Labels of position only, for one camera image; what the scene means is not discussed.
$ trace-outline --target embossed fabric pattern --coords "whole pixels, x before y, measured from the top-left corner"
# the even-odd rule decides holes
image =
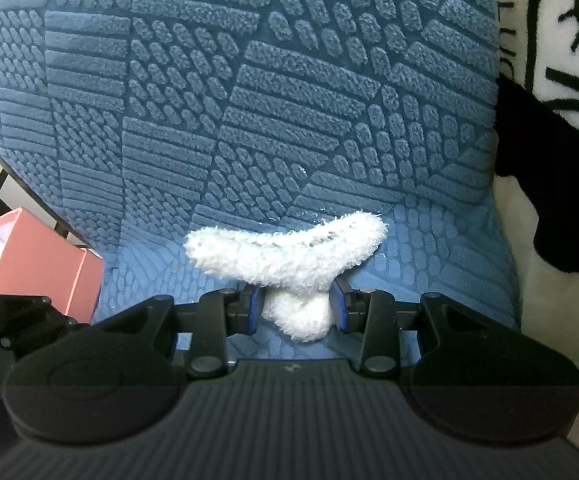
[[[491,192],[494,0],[0,0],[0,155],[105,259],[95,320],[224,282],[202,226],[304,229],[355,210],[386,241],[353,286],[427,290],[514,326]],[[351,356],[265,323],[232,357]]]

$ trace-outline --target pink box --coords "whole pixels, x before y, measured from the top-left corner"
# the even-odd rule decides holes
[[[75,247],[23,208],[0,217],[0,294],[48,296],[61,313],[88,323],[103,261]]]

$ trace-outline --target white fuzzy sock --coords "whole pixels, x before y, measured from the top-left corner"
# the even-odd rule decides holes
[[[185,250],[205,272],[269,287],[263,317],[306,342],[324,337],[332,324],[333,280],[363,263],[386,235],[378,216],[355,212],[287,234],[206,227],[188,235]]]

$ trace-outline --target black fabric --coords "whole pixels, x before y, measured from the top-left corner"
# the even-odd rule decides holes
[[[579,130],[503,76],[495,129],[494,170],[515,176],[536,208],[537,253],[559,270],[579,272]]]

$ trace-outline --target fuzzy fabric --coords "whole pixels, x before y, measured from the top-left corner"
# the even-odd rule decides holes
[[[307,342],[324,337],[332,324],[333,280],[367,260],[386,236],[378,216],[355,212],[287,234],[203,228],[188,235],[185,250],[207,273],[269,287],[263,317]]]

